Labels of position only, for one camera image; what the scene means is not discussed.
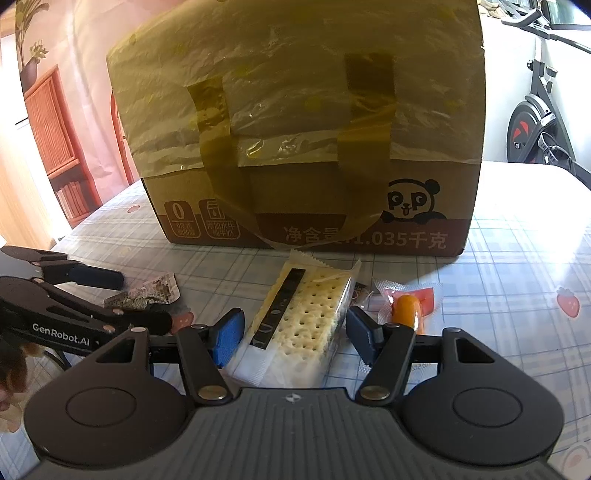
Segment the plaid strawberry tablecloth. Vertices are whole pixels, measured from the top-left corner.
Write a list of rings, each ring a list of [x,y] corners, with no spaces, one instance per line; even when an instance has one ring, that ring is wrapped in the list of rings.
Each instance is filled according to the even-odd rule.
[[[256,316],[287,259],[283,251],[169,243],[135,184],[66,235],[57,250],[119,270],[131,286],[173,273],[181,325],[210,324],[233,307]],[[386,279],[438,288],[426,332],[459,327],[552,391],[564,411],[552,465],[590,475],[590,193],[561,169],[486,162],[473,220],[456,258],[322,254]]]

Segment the black exercise bike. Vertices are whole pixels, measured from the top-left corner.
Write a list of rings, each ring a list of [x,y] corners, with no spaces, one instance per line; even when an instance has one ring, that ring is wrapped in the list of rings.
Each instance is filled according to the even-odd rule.
[[[554,41],[588,54],[589,46],[562,33],[588,31],[590,18],[574,1],[502,1],[500,5],[508,15],[504,25],[536,37],[533,57],[527,62],[530,89],[513,110],[507,128],[507,161],[561,167],[589,186],[590,169],[577,159],[553,92],[558,70],[549,64],[543,49],[546,42]]]

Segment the orange sausage in wrapper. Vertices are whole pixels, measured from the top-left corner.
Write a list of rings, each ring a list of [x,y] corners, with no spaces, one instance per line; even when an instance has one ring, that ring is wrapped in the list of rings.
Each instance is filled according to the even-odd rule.
[[[427,320],[438,310],[443,299],[440,283],[407,285],[391,280],[375,280],[383,302],[377,313],[380,325],[411,327],[419,335],[427,333]]]

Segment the printed room backdrop cloth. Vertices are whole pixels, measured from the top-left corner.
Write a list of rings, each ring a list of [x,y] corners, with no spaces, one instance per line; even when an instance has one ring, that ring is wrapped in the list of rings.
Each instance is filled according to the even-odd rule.
[[[134,183],[107,72],[108,51],[173,1],[18,1],[12,10],[24,104],[56,201],[76,226]]]

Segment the cracker packet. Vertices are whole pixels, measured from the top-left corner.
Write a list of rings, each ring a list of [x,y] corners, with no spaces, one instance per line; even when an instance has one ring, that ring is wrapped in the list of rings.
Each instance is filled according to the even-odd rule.
[[[321,386],[360,269],[291,251],[225,373],[240,386]]]

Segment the cardboard box with yellow liner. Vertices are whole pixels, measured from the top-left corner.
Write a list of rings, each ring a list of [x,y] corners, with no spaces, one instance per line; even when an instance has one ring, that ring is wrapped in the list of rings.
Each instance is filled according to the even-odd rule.
[[[473,1],[186,1],[107,55],[177,244],[455,257],[482,164]]]

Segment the dark patterned snack wrapper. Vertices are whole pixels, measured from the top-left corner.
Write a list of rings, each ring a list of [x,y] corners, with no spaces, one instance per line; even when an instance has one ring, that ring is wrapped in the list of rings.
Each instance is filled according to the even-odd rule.
[[[169,305],[180,298],[180,290],[172,272],[149,280],[140,286],[117,293],[103,302],[105,308],[146,310],[152,305]]]

